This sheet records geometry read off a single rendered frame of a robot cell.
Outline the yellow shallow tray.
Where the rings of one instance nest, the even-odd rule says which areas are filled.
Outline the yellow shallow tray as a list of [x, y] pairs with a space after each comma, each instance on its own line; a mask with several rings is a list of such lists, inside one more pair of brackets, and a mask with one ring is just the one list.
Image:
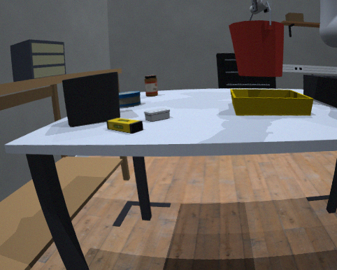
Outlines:
[[313, 107], [313, 98], [293, 90], [230, 91], [236, 115], [310, 115]]

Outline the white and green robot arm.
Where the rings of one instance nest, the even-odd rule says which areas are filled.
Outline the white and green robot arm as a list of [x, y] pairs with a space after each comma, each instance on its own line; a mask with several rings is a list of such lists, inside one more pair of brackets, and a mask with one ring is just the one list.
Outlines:
[[320, 37], [337, 48], [337, 0], [320, 0]]

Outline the orange jar with dark lid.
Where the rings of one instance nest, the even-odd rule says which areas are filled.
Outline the orange jar with dark lid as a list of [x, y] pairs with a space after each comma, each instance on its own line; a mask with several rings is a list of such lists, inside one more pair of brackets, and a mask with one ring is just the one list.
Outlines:
[[145, 95], [147, 97], [158, 95], [156, 76], [145, 76]]

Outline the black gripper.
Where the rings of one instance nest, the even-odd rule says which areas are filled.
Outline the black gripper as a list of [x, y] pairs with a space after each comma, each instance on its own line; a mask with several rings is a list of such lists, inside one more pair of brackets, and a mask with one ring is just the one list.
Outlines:
[[[252, 12], [256, 12], [257, 11], [257, 0], [252, 0]], [[269, 9], [265, 9], [264, 10], [265, 13], [269, 12]]]

